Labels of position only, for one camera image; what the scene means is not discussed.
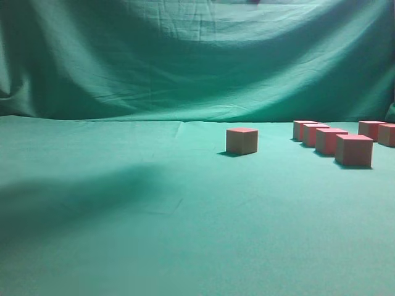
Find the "green tablecloth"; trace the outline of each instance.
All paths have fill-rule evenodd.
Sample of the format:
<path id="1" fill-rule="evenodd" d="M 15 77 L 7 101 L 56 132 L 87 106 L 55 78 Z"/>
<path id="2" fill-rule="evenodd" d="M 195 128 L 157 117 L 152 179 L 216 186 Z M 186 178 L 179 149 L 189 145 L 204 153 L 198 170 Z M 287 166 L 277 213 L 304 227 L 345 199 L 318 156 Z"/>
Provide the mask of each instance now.
<path id="1" fill-rule="evenodd" d="M 236 126 L 259 153 L 221 153 Z M 391 295 L 395 150 L 345 169 L 291 135 L 0 118 L 0 293 Z"/>

